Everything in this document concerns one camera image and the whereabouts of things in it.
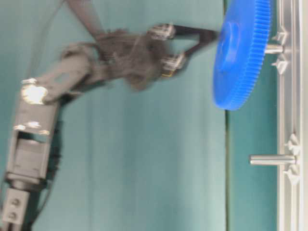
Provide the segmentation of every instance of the robotic arm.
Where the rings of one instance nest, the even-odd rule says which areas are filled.
[[[9,188],[0,205],[2,231],[29,231],[41,212],[39,196],[53,180],[60,159],[53,143],[62,106],[118,78],[134,90],[144,90],[176,74],[193,53],[217,38],[214,31],[169,24],[154,26],[143,35],[124,30],[104,33],[93,24],[84,25],[95,43],[68,46],[51,71],[22,82],[5,174]],[[167,39],[191,34],[199,35],[196,46],[180,55],[169,54]]]

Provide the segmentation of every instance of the plastic gear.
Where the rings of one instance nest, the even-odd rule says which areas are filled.
[[[217,107],[239,109],[260,73],[271,28],[271,0],[233,0],[219,36],[213,92]]]

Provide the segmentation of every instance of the metal peg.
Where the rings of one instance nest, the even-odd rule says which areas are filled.
[[[251,165],[293,165],[296,164],[294,155],[252,155],[250,156]]]
[[[278,44],[268,44],[265,50],[265,54],[281,54],[284,48],[282,45]]]

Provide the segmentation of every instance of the teal wall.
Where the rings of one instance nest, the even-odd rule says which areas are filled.
[[[218,30],[223,1],[95,0],[105,28],[144,31],[158,22]],[[0,7],[0,169],[5,170],[15,95],[50,0]],[[63,7],[42,60],[43,73],[70,42],[91,38]],[[182,41],[175,49],[190,44]],[[133,93],[122,80],[63,112],[63,158],[34,230],[204,231],[226,229],[225,114],[212,103],[215,46],[172,81]]]

